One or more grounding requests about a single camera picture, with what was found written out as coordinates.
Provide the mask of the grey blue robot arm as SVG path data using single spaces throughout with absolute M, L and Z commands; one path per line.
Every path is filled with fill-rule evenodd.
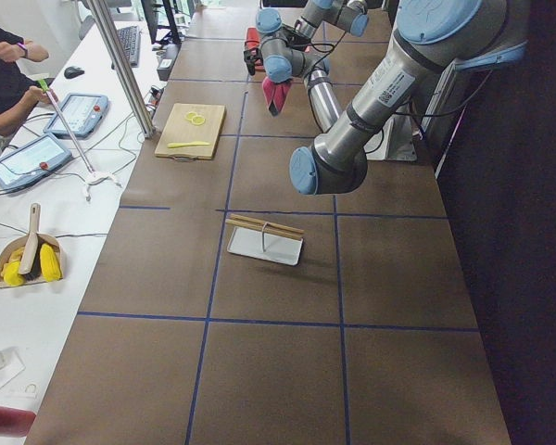
M 294 26 L 271 7 L 258 11 L 258 54 L 270 83 L 304 80 L 321 134 L 292 155 L 289 174 L 300 194 L 343 194 L 367 172 L 364 151 L 430 75 L 493 70 L 524 55 L 527 1 L 401 1 L 384 59 L 345 109 L 333 95 L 325 57 L 307 51 L 326 22 L 354 36 L 368 24 L 364 1 L 309 1 Z
M 353 36 L 364 34 L 369 18 L 365 1 L 310 0 L 307 2 L 294 29 L 300 35 L 312 39 L 324 22 Z

